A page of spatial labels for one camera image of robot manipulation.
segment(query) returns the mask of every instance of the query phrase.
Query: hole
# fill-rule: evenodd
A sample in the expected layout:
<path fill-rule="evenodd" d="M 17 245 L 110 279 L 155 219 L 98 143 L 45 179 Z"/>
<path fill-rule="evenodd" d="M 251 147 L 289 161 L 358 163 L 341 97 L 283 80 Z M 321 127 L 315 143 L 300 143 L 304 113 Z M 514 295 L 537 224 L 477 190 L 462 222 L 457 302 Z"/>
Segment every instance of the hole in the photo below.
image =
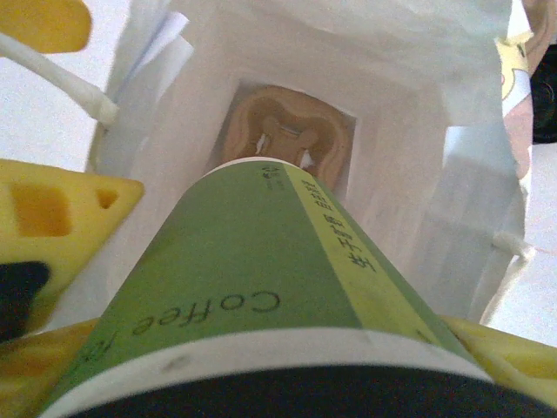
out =
<path fill-rule="evenodd" d="M 24 237 L 62 237 L 71 232 L 68 199 L 57 188 L 12 185 L 10 192 Z"/>
<path fill-rule="evenodd" d="M 261 138 L 257 143 L 257 150 L 255 151 L 256 155 L 259 155 L 261 153 L 261 149 L 263 148 L 263 145 L 265 145 L 266 141 L 267 141 L 267 136 L 264 133 L 262 133 Z"/>
<path fill-rule="evenodd" d="M 108 209 L 114 202 L 118 199 L 118 193 L 113 190 L 97 189 L 97 200 L 98 204 L 103 209 Z"/>
<path fill-rule="evenodd" d="M 310 155 L 310 152 L 305 150 L 304 155 L 302 156 L 302 160 L 299 163 L 299 168 L 301 168 L 302 170 L 305 170 L 306 168 L 309 168 L 313 165 L 315 165 L 315 161 L 313 161 L 313 158 Z"/>

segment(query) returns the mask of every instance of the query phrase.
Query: black lid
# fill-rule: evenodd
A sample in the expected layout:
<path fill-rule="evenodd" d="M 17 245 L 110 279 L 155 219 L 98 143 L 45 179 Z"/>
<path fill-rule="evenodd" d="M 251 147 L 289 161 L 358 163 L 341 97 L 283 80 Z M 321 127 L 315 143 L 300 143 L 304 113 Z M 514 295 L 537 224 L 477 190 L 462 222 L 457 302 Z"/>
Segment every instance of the black lid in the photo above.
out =
<path fill-rule="evenodd" d="M 557 417 L 523 394 L 463 376 L 402 367 L 298 367 L 237 374 L 136 394 L 84 417 Z"/>
<path fill-rule="evenodd" d="M 530 80 L 534 106 L 534 143 L 557 142 L 557 45 L 550 45 Z"/>

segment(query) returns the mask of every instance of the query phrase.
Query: yellow foam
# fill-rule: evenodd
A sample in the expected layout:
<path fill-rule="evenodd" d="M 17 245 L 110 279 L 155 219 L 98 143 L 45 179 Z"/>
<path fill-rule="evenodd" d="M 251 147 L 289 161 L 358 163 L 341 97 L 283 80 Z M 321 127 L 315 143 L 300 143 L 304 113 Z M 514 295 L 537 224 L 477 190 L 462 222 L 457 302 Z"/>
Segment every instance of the yellow foam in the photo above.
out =
<path fill-rule="evenodd" d="M 81 0 L 0 0 L 0 32 L 45 54 L 79 51 L 91 14 Z"/>
<path fill-rule="evenodd" d="M 0 159 L 0 264 L 41 261 L 50 269 L 27 330 L 43 325 L 143 192 L 134 180 Z"/>
<path fill-rule="evenodd" d="M 497 383 L 557 408 L 557 348 L 467 320 L 442 319 Z"/>
<path fill-rule="evenodd" d="M 0 416 L 34 416 L 97 320 L 0 345 Z"/>

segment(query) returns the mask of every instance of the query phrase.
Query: bag handle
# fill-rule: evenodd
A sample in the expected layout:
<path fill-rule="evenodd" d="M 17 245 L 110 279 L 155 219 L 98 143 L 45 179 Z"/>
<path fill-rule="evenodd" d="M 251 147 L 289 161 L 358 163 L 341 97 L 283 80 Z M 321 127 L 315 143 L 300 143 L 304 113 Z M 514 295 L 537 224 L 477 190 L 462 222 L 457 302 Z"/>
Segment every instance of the bag handle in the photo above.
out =
<path fill-rule="evenodd" d="M 0 33 L 0 56 L 11 59 L 55 85 L 105 127 L 114 123 L 118 112 L 114 102 L 94 84 L 54 64 L 43 54 Z"/>
<path fill-rule="evenodd" d="M 513 288 L 537 253 L 537 249 L 521 237 L 506 232 L 499 232 L 493 236 L 493 246 L 518 258 L 511 263 L 499 289 L 489 300 L 486 310 L 480 318 L 480 324 L 482 325 L 486 325 L 493 318 L 493 314 L 502 302 L 505 293 Z"/>

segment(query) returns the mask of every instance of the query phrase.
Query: paper bag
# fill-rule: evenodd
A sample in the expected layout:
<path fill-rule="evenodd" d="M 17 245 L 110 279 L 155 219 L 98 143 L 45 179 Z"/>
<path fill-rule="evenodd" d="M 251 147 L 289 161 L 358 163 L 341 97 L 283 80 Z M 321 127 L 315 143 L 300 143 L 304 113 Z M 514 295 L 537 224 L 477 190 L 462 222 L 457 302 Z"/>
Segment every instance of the paper bag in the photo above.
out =
<path fill-rule="evenodd" d="M 187 17 L 183 37 L 138 65 L 167 6 Z M 433 310 L 478 320 L 512 258 L 493 236 L 524 234 L 494 43 L 510 10 L 510 0 L 134 2 L 109 82 L 120 112 L 99 129 L 90 166 L 144 182 L 146 195 L 66 309 L 94 288 L 89 312 L 102 312 L 178 199 L 218 165 L 237 93 L 277 84 L 353 118 L 339 200 Z"/>

